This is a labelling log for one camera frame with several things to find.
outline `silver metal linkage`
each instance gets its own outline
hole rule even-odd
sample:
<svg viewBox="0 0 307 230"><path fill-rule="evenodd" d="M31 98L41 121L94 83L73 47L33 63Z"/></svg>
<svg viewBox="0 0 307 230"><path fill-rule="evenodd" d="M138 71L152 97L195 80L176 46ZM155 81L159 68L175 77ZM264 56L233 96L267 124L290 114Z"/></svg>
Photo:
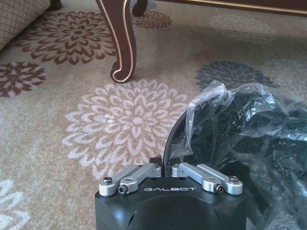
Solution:
<svg viewBox="0 0 307 230"><path fill-rule="evenodd" d="M214 176L211 176L202 170L188 164L181 163L172 167L173 177L190 177L194 181L201 184L202 188L207 192L220 193L223 191L221 181Z"/></svg>
<svg viewBox="0 0 307 230"><path fill-rule="evenodd" d="M225 190L231 195L240 195L243 192L243 184L236 176L226 176L205 164L196 167L188 163L175 164L172 166L173 177L190 177L205 191L218 193Z"/></svg>
<svg viewBox="0 0 307 230"><path fill-rule="evenodd" d="M214 170L210 168L209 166L205 164L199 164L197 165L197 168L205 171L206 173L215 176L219 178L222 182L222 185L224 187L224 190L231 195L240 195L243 192L243 184L241 181L239 181L239 178L236 176L226 176L222 173L220 173L217 170Z"/></svg>
<svg viewBox="0 0 307 230"><path fill-rule="evenodd" d="M99 185L99 194L111 196L116 191L122 195L135 192L147 177L161 177L161 167L153 163L128 166L113 177L105 177Z"/></svg>

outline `plastic bag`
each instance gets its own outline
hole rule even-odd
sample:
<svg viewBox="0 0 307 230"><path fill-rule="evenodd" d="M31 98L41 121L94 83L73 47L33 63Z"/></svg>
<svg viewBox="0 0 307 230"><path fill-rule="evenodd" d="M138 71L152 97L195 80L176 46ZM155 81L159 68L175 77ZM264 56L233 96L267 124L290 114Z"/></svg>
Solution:
<svg viewBox="0 0 307 230"><path fill-rule="evenodd" d="M185 125L172 140L168 161L206 163L238 175L248 194L248 229L307 229L302 99L258 83L227 90L214 81L189 104Z"/></svg>

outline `checkered fabric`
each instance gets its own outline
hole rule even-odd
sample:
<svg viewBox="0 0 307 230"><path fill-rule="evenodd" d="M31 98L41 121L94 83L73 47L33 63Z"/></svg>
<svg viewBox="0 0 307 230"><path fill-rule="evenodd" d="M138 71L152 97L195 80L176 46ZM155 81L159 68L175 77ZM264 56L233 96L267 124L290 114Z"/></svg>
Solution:
<svg viewBox="0 0 307 230"><path fill-rule="evenodd" d="M50 6L50 0L0 0L0 49Z"/></svg>

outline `bolt head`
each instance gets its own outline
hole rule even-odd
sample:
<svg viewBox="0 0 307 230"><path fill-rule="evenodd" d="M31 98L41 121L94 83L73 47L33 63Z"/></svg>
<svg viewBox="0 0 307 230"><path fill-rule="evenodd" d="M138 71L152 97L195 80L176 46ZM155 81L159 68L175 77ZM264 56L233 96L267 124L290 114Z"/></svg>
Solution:
<svg viewBox="0 0 307 230"><path fill-rule="evenodd" d="M215 191L217 193L221 193L222 191L224 191L224 187L221 184L219 184L215 187Z"/></svg>
<svg viewBox="0 0 307 230"><path fill-rule="evenodd" d="M128 188L125 185L121 185L120 187L118 187L118 193L120 195L125 195L128 192Z"/></svg>
<svg viewBox="0 0 307 230"><path fill-rule="evenodd" d="M214 177L208 177L207 180L211 181L211 182L215 182L216 181L216 179Z"/></svg>
<svg viewBox="0 0 307 230"><path fill-rule="evenodd" d="M229 177L229 182L233 183L233 184L236 184L236 183L239 182L239 178L237 176L230 176Z"/></svg>
<svg viewBox="0 0 307 230"><path fill-rule="evenodd" d="M103 185L112 184L112 177L109 177L109 176L104 177L102 180L102 184Z"/></svg>

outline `patterned carpet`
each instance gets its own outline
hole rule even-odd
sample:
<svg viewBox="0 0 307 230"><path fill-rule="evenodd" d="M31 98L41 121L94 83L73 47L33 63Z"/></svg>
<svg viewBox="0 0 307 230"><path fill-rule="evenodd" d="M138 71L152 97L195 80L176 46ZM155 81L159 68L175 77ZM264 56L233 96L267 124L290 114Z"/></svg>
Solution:
<svg viewBox="0 0 307 230"><path fill-rule="evenodd" d="M307 19L149 1L134 79L115 84L93 0L63 0L0 52L0 230L94 229L103 176L163 154L212 80L307 99Z"/></svg>

